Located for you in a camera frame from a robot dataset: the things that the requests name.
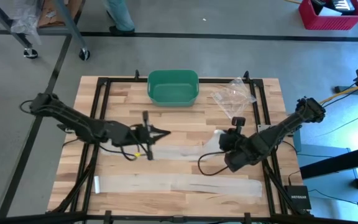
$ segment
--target cart wheel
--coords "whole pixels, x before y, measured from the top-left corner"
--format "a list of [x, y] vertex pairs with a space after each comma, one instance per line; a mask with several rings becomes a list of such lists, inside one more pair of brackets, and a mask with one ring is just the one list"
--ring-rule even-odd
[[29, 55], [29, 53], [26, 50], [24, 50], [23, 56], [25, 56], [26, 58], [29, 58], [29, 59], [35, 59], [38, 57], [38, 52], [36, 50], [32, 49], [31, 54]]
[[91, 52], [89, 52], [89, 50], [86, 50], [86, 52], [84, 53], [84, 50], [81, 49], [80, 54], [78, 56], [80, 56], [81, 60], [86, 61], [91, 56]]

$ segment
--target wooden table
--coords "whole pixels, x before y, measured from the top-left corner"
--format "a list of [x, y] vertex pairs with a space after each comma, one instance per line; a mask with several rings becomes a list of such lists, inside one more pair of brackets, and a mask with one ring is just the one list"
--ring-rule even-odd
[[[89, 115], [98, 77], [82, 77], [74, 108]], [[190, 108], [159, 108], [147, 96], [146, 83], [119, 83], [111, 85], [106, 120], [116, 120], [126, 125], [142, 123], [142, 111], [149, 111], [150, 123], [156, 128], [170, 130], [171, 135], [161, 139], [159, 145], [199, 146], [209, 140], [215, 129], [231, 128], [231, 120], [212, 99], [210, 93], [225, 84], [200, 83], [200, 94]], [[286, 117], [280, 84], [276, 78], [264, 78], [265, 94], [272, 124]], [[263, 118], [261, 103], [258, 105]], [[243, 134], [256, 132], [252, 106], [244, 111], [246, 125]], [[75, 139], [68, 135], [66, 141]], [[48, 209], [51, 210], [65, 198], [75, 184], [83, 143], [67, 144], [62, 151], [57, 176], [52, 189]], [[299, 170], [295, 151], [288, 144], [281, 144], [277, 151], [283, 184], [288, 184], [288, 175]], [[216, 156], [203, 163], [205, 172], [214, 172], [226, 166], [223, 156]], [[197, 163], [190, 161], [148, 161], [140, 158], [129, 162], [121, 156], [110, 156], [99, 152], [95, 175], [118, 174], [200, 174]], [[103, 215], [111, 210], [115, 215], [186, 215], [199, 217], [243, 217], [244, 212], [252, 217], [269, 217], [265, 193], [264, 175], [261, 163], [245, 166], [232, 173], [225, 170], [222, 177], [259, 180], [262, 183], [262, 197], [238, 197], [204, 192], [136, 192], [101, 193], [92, 192], [88, 214]], [[299, 173], [291, 176], [294, 185], [301, 185]], [[272, 183], [276, 211], [280, 211], [278, 193]], [[79, 208], [83, 197], [80, 195]]]

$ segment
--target red plastic bin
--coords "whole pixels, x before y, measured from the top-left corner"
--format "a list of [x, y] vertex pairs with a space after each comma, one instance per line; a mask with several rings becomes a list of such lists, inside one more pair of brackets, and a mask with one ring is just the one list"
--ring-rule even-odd
[[309, 30], [349, 30], [358, 22], [358, 0], [351, 0], [355, 13], [351, 16], [318, 16], [311, 0], [302, 0], [299, 6], [303, 25]]

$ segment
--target blue pants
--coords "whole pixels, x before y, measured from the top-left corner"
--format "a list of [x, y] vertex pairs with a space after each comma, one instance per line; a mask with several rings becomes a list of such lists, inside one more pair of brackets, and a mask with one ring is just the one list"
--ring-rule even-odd
[[135, 24], [129, 15], [124, 0], [103, 0], [103, 3], [110, 16], [114, 19], [118, 30], [130, 31], [135, 29]]

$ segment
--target green basket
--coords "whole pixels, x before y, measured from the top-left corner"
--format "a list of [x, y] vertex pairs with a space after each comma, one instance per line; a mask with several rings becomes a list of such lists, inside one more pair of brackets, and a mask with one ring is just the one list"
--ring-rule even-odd
[[155, 106], [192, 106], [198, 96], [198, 76], [192, 70], [158, 70], [147, 79], [147, 93]]

